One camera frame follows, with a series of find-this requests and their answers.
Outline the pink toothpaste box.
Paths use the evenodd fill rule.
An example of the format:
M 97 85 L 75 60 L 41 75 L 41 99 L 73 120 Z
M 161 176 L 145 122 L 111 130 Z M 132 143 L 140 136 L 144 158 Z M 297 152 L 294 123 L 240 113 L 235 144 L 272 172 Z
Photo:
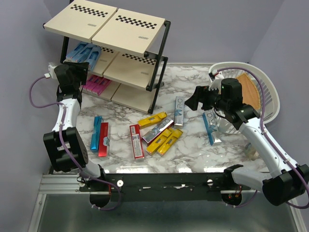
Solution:
M 91 76 L 89 76 L 89 78 L 87 79 L 87 81 L 86 81 L 86 84 L 83 86 L 83 90 L 85 91 L 85 92 L 88 92 L 88 91 L 92 91 L 91 90 L 91 87 L 92 87 L 92 85 L 94 84 L 94 82 L 95 82 L 95 80 L 97 79 L 97 76 L 96 75 L 91 75 Z
M 99 87 L 100 83 L 103 81 L 103 77 L 97 76 L 95 79 L 93 79 L 93 82 L 91 83 L 90 87 L 88 88 L 88 92 L 91 92 L 92 94 L 97 94 L 97 88 Z
M 94 93 L 96 93 L 97 96 L 99 96 L 112 82 L 112 80 L 103 78 L 99 84 L 96 85 L 96 88 L 93 89 Z

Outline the light blue toothpaste box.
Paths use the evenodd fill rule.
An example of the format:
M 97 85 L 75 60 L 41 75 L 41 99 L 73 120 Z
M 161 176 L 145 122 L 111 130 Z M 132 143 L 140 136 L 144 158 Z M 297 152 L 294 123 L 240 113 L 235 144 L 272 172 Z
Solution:
M 88 43 L 80 52 L 78 52 L 73 58 L 72 58 L 72 62 L 76 62 L 76 63 L 80 63 L 80 62 L 84 62 L 90 52 L 92 51 L 94 45 L 91 43 Z
M 101 55 L 101 48 L 99 46 L 94 46 L 89 53 L 87 59 L 85 60 L 88 62 L 88 70 L 92 71 Z
M 80 51 L 82 51 L 87 45 L 88 45 L 88 43 L 86 43 L 86 42 L 79 42 L 75 46 L 75 48 L 66 55 L 65 61 L 73 62 L 74 61 L 74 57 L 77 56 L 77 54 Z

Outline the pink toothpaste box back side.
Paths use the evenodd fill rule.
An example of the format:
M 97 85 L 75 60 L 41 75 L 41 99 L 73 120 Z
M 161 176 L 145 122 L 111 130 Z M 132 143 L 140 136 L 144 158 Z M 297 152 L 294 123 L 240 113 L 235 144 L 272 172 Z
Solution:
M 96 85 L 96 88 L 93 89 L 94 93 L 96 93 L 97 96 L 99 96 L 112 82 L 112 80 L 103 78 L 99 84 Z

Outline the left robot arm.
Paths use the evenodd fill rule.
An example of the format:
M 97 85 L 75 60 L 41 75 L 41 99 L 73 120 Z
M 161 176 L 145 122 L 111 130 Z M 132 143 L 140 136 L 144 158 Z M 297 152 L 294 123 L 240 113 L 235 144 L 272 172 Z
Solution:
M 104 170 L 89 160 L 76 128 L 82 105 L 80 87 L 86 84 L 88 68 L 88 62 L 65 61 L 53 69 L 58 80 L 56 103 L 59 112 L 52 131 L 43 135 L 43 142 L 55 171 L 76 171 L 82 178 L 88 179 L 95 190 L 101 191 L 107 185 Z

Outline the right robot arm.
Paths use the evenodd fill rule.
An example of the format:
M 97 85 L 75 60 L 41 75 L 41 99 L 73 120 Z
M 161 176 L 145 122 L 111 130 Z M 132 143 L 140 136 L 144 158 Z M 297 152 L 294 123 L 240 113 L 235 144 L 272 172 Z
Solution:
M 199 103 L 204 111 L 222 111 L 226 120 L 253 145 L 269 170 L 269 175 L 265 175 L 242 166 L 237 167 L 222 177 L 225 188 L 234 189 L 238 185 L 245 185 L 262 192 L 275 206 L 308 193 L 308 165 L 299 165 L 291 158 L 265 129 L 260 114 L 251 105 L 243 103 L 242 85 L 237 79 L 221 80 L 220 89 L 197 86 L 185 105 L 195 111 Z

